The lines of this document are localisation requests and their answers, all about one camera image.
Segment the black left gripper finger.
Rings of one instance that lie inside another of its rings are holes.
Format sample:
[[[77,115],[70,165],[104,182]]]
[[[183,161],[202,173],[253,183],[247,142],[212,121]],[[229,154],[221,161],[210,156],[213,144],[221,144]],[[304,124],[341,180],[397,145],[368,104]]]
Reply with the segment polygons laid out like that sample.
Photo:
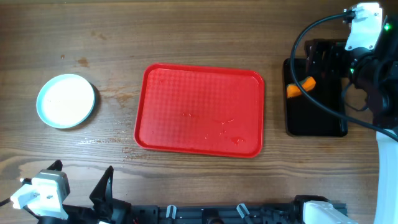
[[[63,164],[61,160],[56,160],[53,164],[47,167],[47,170],[61,171],[63,168]]]
[[[96,212],[113,211],[113,174],[114,169],[109,166],[89,196]]]

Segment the light blue plate front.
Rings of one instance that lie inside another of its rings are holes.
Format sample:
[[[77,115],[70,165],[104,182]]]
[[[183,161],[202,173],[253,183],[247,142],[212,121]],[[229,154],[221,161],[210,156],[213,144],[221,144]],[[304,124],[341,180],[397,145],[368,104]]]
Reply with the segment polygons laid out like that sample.
[[[57,129],[84,122],[95,107],[96,94],[85,78],[63,74],[50,79],[39,91],[36,110],[39,118]]]

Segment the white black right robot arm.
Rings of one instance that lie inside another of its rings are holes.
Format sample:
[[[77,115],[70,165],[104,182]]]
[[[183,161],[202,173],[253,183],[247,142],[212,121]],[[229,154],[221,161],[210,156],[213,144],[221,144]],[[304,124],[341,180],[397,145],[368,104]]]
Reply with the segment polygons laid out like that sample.
[[[346,77],[355,88],[364,91],[365,108],[373,113],[366,123],[333,110],[312,97],[296,76],[295,54],[300,41],[312,28],[334,19],[350,25],[347,40],[312,40],[307,54],[325,45],[329,56],[323,72],[333,78]],[[379,182],[375,223],[397,223],[397,15],[378,19],[378,13],[362,16],[353,10],[317,20],[296,38],[290,53],[290,73],[299,92],[313,105],[329,115],[358,124],[376,132],[379,148]]]

